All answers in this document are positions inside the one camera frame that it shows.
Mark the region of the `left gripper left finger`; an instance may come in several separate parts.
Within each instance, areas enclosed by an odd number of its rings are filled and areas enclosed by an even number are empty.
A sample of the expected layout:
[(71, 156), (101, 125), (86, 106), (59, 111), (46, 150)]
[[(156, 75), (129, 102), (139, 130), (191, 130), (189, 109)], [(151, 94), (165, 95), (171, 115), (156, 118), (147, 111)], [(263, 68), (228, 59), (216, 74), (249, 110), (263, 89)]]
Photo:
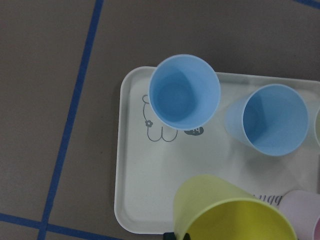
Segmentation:
[(163, 240), (176, 240), (176, 236), (174, 232), (165, 232), (163, 234)]

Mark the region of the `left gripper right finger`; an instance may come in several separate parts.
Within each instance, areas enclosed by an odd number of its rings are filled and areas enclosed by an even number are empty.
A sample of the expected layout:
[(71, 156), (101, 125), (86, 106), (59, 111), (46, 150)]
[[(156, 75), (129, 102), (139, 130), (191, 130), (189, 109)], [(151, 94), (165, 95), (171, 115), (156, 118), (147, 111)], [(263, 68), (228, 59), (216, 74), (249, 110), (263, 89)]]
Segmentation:
[(191, 240), (191, 237), (188, 233), (186, 233), (183, 237), (183, 240)]

